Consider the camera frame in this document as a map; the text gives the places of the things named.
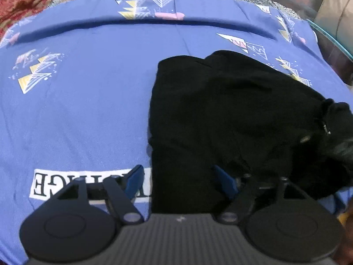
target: blue bedsheet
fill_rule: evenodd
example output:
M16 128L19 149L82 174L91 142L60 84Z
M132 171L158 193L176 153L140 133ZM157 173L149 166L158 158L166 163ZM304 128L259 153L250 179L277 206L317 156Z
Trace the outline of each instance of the blue bedsheet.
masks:
M221 49L353 105L308 23L274 8L235 0L75 0L11 27L0 42L0 259L26 260L21 222L78 176L100 182L142 164L147 178L136 206L146 216L157 64Z

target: black fabric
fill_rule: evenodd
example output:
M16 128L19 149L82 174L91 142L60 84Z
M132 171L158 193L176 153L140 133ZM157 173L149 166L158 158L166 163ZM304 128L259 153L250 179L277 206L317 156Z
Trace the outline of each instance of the black fabric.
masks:
M318 151L328 131L337 140L353 136L349 106L239 53L161 61L149 127L155 213L224 206L214 164L231 176L264 171L289 176L316 199L350 181L341 162Z

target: folded black clothing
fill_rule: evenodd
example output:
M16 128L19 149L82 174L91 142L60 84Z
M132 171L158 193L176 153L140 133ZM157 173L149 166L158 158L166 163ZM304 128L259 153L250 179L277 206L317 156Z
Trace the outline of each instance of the folded black clothing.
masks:
M349 106L243 54L217 51L205 59L161 61L149 128L154 213L224 206L213 165L231 176L286 176L315 199L350 183L342 160L318 150L321 137L353 137Z

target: ridged gray surface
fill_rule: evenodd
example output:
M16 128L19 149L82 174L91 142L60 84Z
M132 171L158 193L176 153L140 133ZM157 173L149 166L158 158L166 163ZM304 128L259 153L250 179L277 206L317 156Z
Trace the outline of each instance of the ridged gray surface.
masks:
M281 265L254 249L236 226L209 214L153 214L148 222L123 228L100 255L71 265ZM335 265L327 258L313 265ZM48 265L31 259L27 265Z

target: screw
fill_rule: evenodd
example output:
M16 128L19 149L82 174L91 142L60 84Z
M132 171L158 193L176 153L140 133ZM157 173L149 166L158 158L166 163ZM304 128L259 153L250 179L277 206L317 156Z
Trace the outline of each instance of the screw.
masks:
M141 215L135 212L126 213L123 217L124 221L129 223L136 223L140 221Z
M222 213L221 219L224 222L232 223L238 221L238 215L234 212L225 212Z

